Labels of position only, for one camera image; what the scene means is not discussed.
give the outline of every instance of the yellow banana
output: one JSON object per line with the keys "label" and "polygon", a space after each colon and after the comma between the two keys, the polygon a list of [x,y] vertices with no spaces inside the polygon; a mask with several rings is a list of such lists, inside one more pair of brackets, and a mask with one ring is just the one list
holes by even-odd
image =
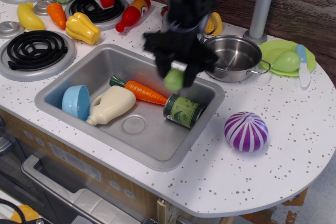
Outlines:
{"label": "yellow banana", "polygon": [[219,13],[211,13],[204,32],[209,35],[217,36],[223,31],[223,22]]}
{"label": "yellow banana", "polygon": [[23,27],[29,30],[43,30],[43,21],[33,12],[34,5],[32,2],[19,4],[17,8],[17,17]]}

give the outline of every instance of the wooden wall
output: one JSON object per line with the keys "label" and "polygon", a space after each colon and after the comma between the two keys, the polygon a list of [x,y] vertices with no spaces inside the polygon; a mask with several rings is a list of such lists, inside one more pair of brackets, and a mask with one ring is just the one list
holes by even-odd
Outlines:
{"label": "wooden wall", "polygon": [[[255,0],[218,0],[214,11],[226,23],[249,28],[254,4]],[[336,0],[272,0],[265,32],[304,44],[336,84]]]}

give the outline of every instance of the green can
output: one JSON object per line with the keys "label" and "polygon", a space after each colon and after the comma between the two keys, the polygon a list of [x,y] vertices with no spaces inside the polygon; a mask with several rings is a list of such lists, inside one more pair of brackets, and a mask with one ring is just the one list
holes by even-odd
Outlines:
{"label": "green can", "polygon": [[190,99],[172,94],[164,106],[163,116],[191,129],[205,108],[205,106]]}

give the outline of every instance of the white bottle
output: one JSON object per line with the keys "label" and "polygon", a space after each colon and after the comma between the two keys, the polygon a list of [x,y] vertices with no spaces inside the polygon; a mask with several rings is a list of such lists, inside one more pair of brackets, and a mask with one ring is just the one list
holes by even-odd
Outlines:
{"label": "white bottle", "polygon": [[93,126],[107,124],[112,119],[129,111],[135,101],[136,98],[132,91],[120,86],[112,86],[93,100],[86,122]]}

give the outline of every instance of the red bottle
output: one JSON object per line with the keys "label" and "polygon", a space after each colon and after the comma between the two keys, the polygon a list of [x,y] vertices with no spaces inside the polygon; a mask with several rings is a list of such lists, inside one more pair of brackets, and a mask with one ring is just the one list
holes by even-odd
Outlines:
{"label": "red bottle", "polygon": [[127,26],[136,24],[149,8],[151,8],[150,0],[134,0],[133,3],[124,10],[121,22],[115,27],[116,30],[122,33]]}

